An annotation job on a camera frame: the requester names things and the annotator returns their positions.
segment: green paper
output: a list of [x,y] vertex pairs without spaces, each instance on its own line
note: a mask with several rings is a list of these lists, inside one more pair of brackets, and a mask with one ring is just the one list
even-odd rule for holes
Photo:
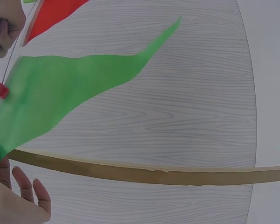
[[36,2],[36,0],[24,0],[24,3],[31,3],[31,2]]
[[135,78],[180,22],[137,55],[20,58],[5,83],[10,93],[0,104],[0,160],[48,132],[84,101]]

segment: wood grain pattern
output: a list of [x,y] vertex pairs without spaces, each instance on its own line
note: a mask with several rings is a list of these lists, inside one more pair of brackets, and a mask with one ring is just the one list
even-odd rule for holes
[[[17,48],[10,65],[19,55],[134,54],[180,15],[180,29],[136,79],[85,102],[25,147],[154,166],[254,167],[255,92],[236,0],[91,0]],[[244,224],[252,191],[105,181],[19,165],[48,187],[52,224]]]
[[253,167],[249,49],[236,1],[220,2],[94,0],[34,39],[21,54],[134,54],[183,16],[138,77],[25,147],[149,165]]

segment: wooden edge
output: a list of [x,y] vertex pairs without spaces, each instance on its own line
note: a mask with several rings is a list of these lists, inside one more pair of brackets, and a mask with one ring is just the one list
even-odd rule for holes
[[25,148],[18,148],[10,152],[9,158],[29,165],[68,174],[136,183],[221,186],[280,181],[280,167],[152,167],[128,163],[83,161],[74,157],[39,154]]

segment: hand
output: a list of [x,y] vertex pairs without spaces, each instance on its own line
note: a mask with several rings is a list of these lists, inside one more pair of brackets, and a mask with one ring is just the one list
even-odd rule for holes
[[[0,224],[42,224],[51,218],[51,199],[42,185],[35,179],[33,184],[19,168],[13,168],[21,197],[12,191],[10,180],[10,164],[8,158],[0,162]],[[38,199],[34,203],[33,190]]]
[[25,26],[21,0],[0,0],[0,58],[5,57]]

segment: red paper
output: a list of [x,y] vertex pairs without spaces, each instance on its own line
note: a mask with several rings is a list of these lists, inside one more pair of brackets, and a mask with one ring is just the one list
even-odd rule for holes
[[25,44],[69,17],[86,2],[88,0],[44,0]]

